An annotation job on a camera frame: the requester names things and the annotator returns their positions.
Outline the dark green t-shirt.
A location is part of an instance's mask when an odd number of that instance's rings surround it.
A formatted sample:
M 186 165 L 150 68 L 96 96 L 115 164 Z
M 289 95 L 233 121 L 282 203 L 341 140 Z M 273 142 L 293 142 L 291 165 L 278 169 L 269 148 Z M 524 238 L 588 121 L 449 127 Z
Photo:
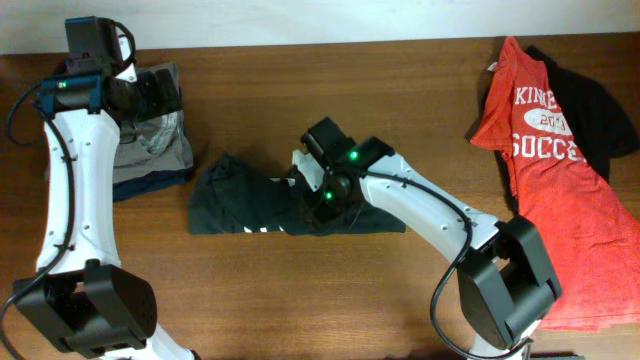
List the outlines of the dark green t-shirt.
M 402 221 L 366 203 L 350 208 L 327 225 L 315 225 L 302 212 L 302 198 L 312 193 L 295 172 L 271 179 L 225 153 L 195 183 L 188 202 L 189 232 L 327 236 L 406 231 Z

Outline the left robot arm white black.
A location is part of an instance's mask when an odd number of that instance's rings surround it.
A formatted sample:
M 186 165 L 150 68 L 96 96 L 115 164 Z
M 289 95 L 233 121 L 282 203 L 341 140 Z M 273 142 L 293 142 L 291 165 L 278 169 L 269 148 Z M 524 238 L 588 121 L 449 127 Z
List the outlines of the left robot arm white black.
M 9 302 L 62 353 L 87 359 L 192 359 L 159 325 L 151 285 L 121 266 L 113 170 L 122 123 L 182 107 L 168 71 L 138 77 L 132 33 L 104 17 L 65 23 L 63 70 L 33 88 L 49 151 L 46 234 Z

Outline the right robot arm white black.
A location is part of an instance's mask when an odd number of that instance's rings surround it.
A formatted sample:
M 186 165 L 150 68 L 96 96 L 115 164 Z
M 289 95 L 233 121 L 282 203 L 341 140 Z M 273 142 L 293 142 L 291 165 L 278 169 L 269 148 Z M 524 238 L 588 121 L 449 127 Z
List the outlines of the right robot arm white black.
M 312 190 L 303 213 L 315 227 L 335 224 L 369 204 L 394 216 L 449 263 L 431 297 L 429 316 L 441 341 L 466 359 L 527 359 L 531 335 L 562 289 L 536 227 L 516 215 L 503 222 L 476 210 L 422 177 L 376 137 L 356 143 L 325 118 L 301 137 L 294 166 Z M 456 345 L 437 320 L 451 278 L 462 314 L 475 332 L 471 349 Z

